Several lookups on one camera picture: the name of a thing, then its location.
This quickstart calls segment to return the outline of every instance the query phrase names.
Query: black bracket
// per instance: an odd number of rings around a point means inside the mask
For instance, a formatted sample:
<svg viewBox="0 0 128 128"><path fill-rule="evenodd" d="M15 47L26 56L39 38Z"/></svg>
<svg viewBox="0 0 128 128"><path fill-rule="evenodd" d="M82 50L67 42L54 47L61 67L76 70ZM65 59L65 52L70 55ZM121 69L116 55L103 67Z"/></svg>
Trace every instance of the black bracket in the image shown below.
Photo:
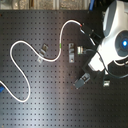
<svg viewBox="0 0 128 128"><path fill-rule="evenodd" d="M102 37L96 34L93 29L83 24L80 30L82 33L89 36L94 41L96 46L98 46L101 43Z"/></svg>

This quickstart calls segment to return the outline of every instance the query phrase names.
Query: cable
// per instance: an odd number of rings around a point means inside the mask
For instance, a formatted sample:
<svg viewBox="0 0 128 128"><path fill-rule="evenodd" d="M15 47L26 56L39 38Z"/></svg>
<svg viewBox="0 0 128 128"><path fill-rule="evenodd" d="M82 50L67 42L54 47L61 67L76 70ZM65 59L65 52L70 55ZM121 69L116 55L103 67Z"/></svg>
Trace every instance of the cable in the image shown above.
<svg viewBox="0 0 128 128"><path fill-rule="evenodd" d="M19 101L19 102L21 102L21 103L26 102L26 101L29 99L29 97L30 97L30 92L31 92L30 84L29 84L29 81L28 81L26 75L25 75L24 72L21 70L21 68L17 65L16 61L14 60L14 58L13 58L13 56L12 56L12 51L13 51L14 46L17 45L17 44L21 44L21 43L22 43L22 44L26 44L26 45L27 45L38 57L40 57L41 59L43 59L43 60L45 60L45 61L48 61L48 62L54 62L54 61L56 61L56 60L60 57L60 55L61 55L61 39L62 39L62 33L63 33L64 27L65 27L68 23L76 23L76 24L78 24L78 25L81 26L81 24L80 24L79 22L75 21L75 20L68 20L67 22L64 23L64 25L62 26L61 31L60 31L60 38L59 38L59 54L58 54L58 56L57 56L55 59L51 59L51 60L50 60L50 59L46 59L46 58L42 57L41 55L39 55L39 54L37 53L37 51L36 51L30 44L28 44L28 43L25 42L25 41L17 41L17 42L15 42L15 43L11 46L11 48L10 48L10 57L11 57L11 60L12 60L12 62L14 63L14 65L18 68L18 70L21 72L21 74L22 74L23 77L25 78L25 80L26 80L26 82L27 82L27 85L28 85L28 96L27 96L27 98L24 99L24 100L20 100L20 99L18 99L16 96L14 96L14 94L8 89L8 87L7 87L2 81L0 81L0 84L2 84L2 85L6 88L6 90L10 93L10 95L11 95L14 99L16 99L17 101Z"/></svg>
<svg viewBox="0 0 128 128"><path fill-rule="evenodd" d="M125 78L125 77L127 77L127 76L128 76L128 74L123 75L123 76L117 76L117 75L112 74L112 73L111 73L111 72L109 72L109 70L106 68L105 63L104 63L104 61L103 61L103 58L102 58L101 54L100 54L98 51L93 50L93 49L87 49L86 51L91 51L91 52L98 53L98 55L99 55L99 56L100 56L100 58L101 58L101 61L102 61L102 63L103 63L103 66L104 66L104 68L105 68L106 72L107 72L111 77L116 78L116 79L121 79L121 78Z"/></svg>

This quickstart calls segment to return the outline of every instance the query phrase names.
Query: table surface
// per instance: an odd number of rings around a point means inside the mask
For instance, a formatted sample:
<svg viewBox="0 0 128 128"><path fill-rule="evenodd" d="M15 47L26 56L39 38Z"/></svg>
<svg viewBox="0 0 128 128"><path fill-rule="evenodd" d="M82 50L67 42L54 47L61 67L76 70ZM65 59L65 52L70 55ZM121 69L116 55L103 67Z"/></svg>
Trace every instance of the table surface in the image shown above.
<svg viewBox="0 0 128 128"><path fill-rule="evenodd" d="M0 11L0 80L19 98L27 97L25 79L12 63L11 45L24 40L37 51L48 45L47 58L55 58L59 51L62 25L70 19L85 23L102 35L101 12L88 11ZM82 66L90 54L77 55L69 63L68 44L75 47L92 46L89 38L76 24L68 24L62 37L62 54L53 63L37 61L38 57L23 44L15 46L13 56L27 75L31 96L25 103L13 99L4 89L0 93L0 128L127 128L128 79L112 79L110 87L103 87L102 76L89 81L80 89L73 83L83 75ZM109 66L115 74L128 69Z"/></svg>

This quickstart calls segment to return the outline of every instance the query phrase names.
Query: white robot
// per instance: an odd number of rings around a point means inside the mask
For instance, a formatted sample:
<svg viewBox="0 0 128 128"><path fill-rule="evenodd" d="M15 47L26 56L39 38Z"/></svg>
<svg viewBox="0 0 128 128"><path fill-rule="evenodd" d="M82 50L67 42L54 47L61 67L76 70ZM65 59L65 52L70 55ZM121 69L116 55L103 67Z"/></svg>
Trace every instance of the white robot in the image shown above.
<svg viewBox="0 0 128 128"><path fill-rule="evenodd" d="M115 78L124 78L124 76L116 76L109 72L108 65L114 61L122 60L128 57L128 3L122 1L114 1L105 13L103 21L104 38L97 47L95 55L90 59L88 66L92 71L102 72L105 70L104 86L109 85L108 76ZM87 34L93 35L93 31L88 31ZM86 72L79 80L76 81L76 88L81 87L90 79L90 74Z"/></svg>

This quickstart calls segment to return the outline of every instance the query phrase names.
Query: connector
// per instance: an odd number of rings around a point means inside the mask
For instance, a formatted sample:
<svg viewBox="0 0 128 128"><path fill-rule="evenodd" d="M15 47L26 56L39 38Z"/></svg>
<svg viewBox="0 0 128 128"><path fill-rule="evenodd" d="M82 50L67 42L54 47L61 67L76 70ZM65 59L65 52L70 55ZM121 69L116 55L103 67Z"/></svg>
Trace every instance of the connector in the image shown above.
<svg viewBox="0 0 128 128"><path fill-rule="evenodd" d="M69 63L74 63L74 43L69 44Z"/></svg>
<svg viewBox="0 0 128 128"><path fill-rule="evenodd" d="M103 78L103 87L109 87L110 86L110 78L109 75L104 75Z"/></svg>
<svg viewBox="0 0 128 128"><path fill-rule="evenodd" d="M90 80L90 74L85 73L79 80L77 80L74 86L78 89Z"/></svg>
<svg viewBox="0 0 128 128"><path fill-rule="evenodd" d="M40 54L42 57L44 57L44 55L46 54L47 50L48 50L48 46L44 44L43 47L40 49L39 54ZM38 61L40 64L42 63L42 59L41 59L40 57L38 57L37 61Z"/></svg>
<svg viewBox="0 0 128 128"><path fill-rule="evenodd" d="M78 55L86 54L86 48L84 48L83 46L78 46L77 47L77 54Z"/></svg>

